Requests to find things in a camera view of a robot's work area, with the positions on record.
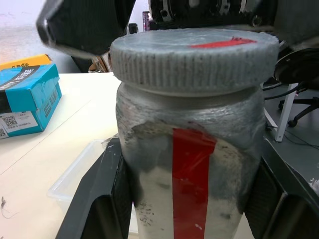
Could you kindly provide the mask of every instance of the red tape strip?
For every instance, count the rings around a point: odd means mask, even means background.
[[[256,43],[254,40],[240,38],[240,37],[233,37],[231,40],[228,41],[215,41],[210,43],[198,44],[198,45],[191,45],[193,48],[216,48],[216,47],[226,47],[226,46],[236,46],[248,43]]]
[[[209,157],[216,140],[192,129],[173,130],[174,239],[204,239]]]

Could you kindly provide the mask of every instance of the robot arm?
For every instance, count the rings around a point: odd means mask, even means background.
[[[44,44],[73,56],[102,55],[125,34],[135,0],[47,0],[37,21]],[[226,26],[297,44],[319,35],[317,0],[150,0],[151,29]]]

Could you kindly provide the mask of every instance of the cardboard box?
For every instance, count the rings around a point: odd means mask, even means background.
[[[50,64],[51,59],[46,54],[30,56],[26,58],[21,58],[14,61],[8,61],[0,64],[0,71],[7,68],[15,68],[15,67],[28,67],[28,66],[39,66]]]
[[[61,98],[55,64],[0,72],[0,139],[42,132]]]

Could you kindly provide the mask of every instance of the label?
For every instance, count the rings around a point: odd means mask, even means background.
[[[0,139],[2,138],[8,138],[8,134],[6,133],[6,130],[4,129],[4,127],[2,126],[2,124],[0,124]]]
[[[15,75],[11,80],[0,85],[0,91],[4,91],[8,88],[11,88],[20,82],[24,81],[26,78],[34,74],[40,66],[30,66],[30,67],[22,67],[21,71]]]
[[[1,114],[0,124],[7,133],[38,126],[31,111]]]
[[[216,143],[216,139],[197,130],[173,130],[174,239],[204,239],[209,158]]]
[[[192,48],[217,48],[217,47],[226,47],[226,46],[236,46],[248,43],[256,43],[256,41],[251,39],[245,39],[241,37],[233,37],[231,40],[227,41],[215,41],[198,45],[191,45]]]

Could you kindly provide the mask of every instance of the blue box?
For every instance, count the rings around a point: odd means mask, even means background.
[[[45,130],[62,96],[55,64],[0,72],[0,139]]]

